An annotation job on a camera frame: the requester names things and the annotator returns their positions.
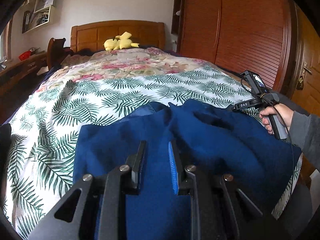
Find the grey sleeved right forearm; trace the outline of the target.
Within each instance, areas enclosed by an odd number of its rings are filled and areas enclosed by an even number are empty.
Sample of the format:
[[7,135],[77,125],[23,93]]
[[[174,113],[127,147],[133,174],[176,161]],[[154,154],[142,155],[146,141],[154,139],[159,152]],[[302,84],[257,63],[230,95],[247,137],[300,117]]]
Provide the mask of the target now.
[[293,112],[290,125],[292,143],[302,149],[308,161],[319,171],[320,126],[319,116]]

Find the person's right hand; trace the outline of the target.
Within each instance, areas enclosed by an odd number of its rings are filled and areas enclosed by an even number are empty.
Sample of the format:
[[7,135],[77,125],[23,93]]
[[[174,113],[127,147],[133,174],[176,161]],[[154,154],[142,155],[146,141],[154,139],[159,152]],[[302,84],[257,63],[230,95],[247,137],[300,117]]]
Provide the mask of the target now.
[[259,112],[259,116],[262,119],[262,123],[265,126],[268,134],[272,135],[274,134],[273,128],[270,124],[270,121],[268,120],[269,115],[277,115],[278,120],[281,122],[282,125],[286,125],[287,129],[291,126],[291,121],[293,117],[293,110],[291,110],[289,107],[285,106],[282,103],[279,103],[275,106],[269,106],[265,109],[262,109]]

